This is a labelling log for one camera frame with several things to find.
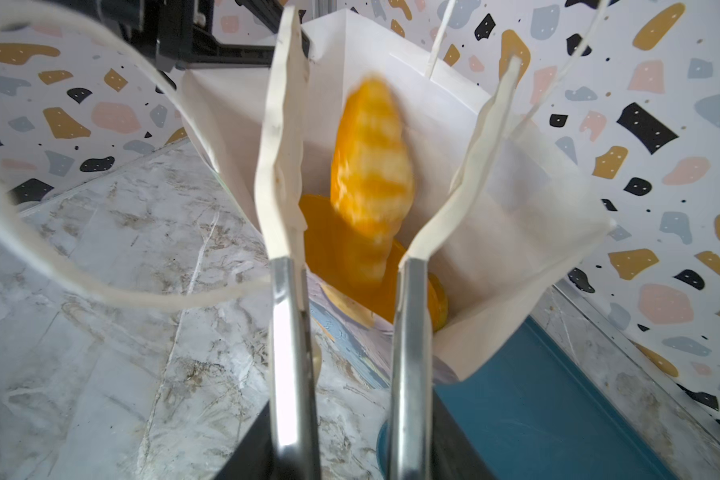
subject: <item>tongs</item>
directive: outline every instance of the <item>tongs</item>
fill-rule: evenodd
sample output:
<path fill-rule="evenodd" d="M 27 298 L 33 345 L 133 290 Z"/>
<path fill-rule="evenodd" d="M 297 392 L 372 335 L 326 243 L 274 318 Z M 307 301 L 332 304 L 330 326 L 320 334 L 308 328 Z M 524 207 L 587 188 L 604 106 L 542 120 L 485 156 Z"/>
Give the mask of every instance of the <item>tongs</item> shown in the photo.
<path fill-rule="evenodd" d="M 304 253 L 307 225 L 298 208 L 302 193 L 302 122 L 309 73 L 301 45 L 296 10 L 286 6 L 269 75 L 255 179 L 256 213 L 272 278 L 269 404 L 217 478 L 272 475 L 288 479 L 320 478 Z M 504 134 L 519 72 L 520 60 L 512 58 L 496 95 L 480 110 L 448 199 L 418 232 L 398 266 L 388 466 L 392 479 L 432 477 L 428 261 L 467 215 L 484 186 Z M 460 472 L 460 464 L 474 466 L 473 475 L 480 472 L 476 474 L 480 478 L 492 478 L 466 437 L 454 427 L 456 424 L 444 406 L 437 400 L 435 405 L 434 424 L 447 428 L 442 435 L 447 441 L 434 447 L 435 457 L 438 452 L 443 456 L 439 462 L 435 458 L 436 478 L 476 478 Z M 466 456 L 468 460 L 454 462 L 457 456 Z"/>

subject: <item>orange item inside bag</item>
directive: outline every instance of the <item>orange item inside bag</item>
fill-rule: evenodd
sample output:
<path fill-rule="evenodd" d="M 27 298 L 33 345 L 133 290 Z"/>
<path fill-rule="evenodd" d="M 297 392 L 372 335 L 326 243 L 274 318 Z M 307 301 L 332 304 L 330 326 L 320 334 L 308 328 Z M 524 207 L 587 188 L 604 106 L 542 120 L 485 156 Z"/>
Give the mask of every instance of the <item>orange item inside bag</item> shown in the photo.
<path fill-rule="evenodd" d="M 378 288 L 359 289 L 347 281 L 336 261 L 339 252 L 343 251 L 343 249 L 336 248 L 337 242 L 344 236 L 342 230 L 348 226 L 336 214 L 330 200 L 317 195 L 304 195 L 298 206 L 307 220 L 304 250 L 309 269 L 340 293 L 376 313 L 384 320 L 390 323 L 394 322 L 398 264 L 405 253 L 403 245 L 392 240 L 390 253 L 385 262 L 384 277 Z M 434 274 L 429 274 L 427 307 L 432 319 L 432 330 L 436 332 L 445 326 L 448 318 L 448 299 Z M 345 313 L 354 318 L 351 312 Z"/>
<path fill-rule="evenodd" d="M 331 166 L 331 205 L 348 226 L 338 232 L 336 262 L 357 289 L 379 288 L 394 236 L 413 205 L 402 132 L 389 87 L 366 78 L 347 98 Z"/>

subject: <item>white paper bag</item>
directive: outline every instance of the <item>white paper bag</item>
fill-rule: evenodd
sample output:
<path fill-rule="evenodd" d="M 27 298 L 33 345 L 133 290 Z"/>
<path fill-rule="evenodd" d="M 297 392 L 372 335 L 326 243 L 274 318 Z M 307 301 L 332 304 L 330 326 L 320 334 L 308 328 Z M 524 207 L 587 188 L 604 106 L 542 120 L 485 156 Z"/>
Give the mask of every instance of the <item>white paper bag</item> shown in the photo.
<path fill-rule="evenodd" d="M 329 196 L 336 132 L 348 94 L 364 77 L 389 82 L 406 123 L 416 197 L 398 239 L 408 244 L 442 206 L 466 153 L 477 114 L 490 95 L 438 61 L 424 77 L 429 52 L 354 12 L 304 24 L 312 44 L 303 124 L 305 194 Z M 192 70 L 179 93 L 200 148 L 241 211 L 258 226 L 252 186 L 269 69 Z M 510 128 L 519 122 L 514 116 Z M 194 132 L 187 130 L 195 146 Z M 551 284 L 605 236 L 610 220 L 590 183 L 531 123 L 504 140 L 484 192 L 470 215 L 432 258 L 451 311 L 434 335 L 434 378 L 470 376 L 518 328 Z M 312 317 L 371 387 L 392 376 L 392 326 L 315 275 L 308 276 Z"/>

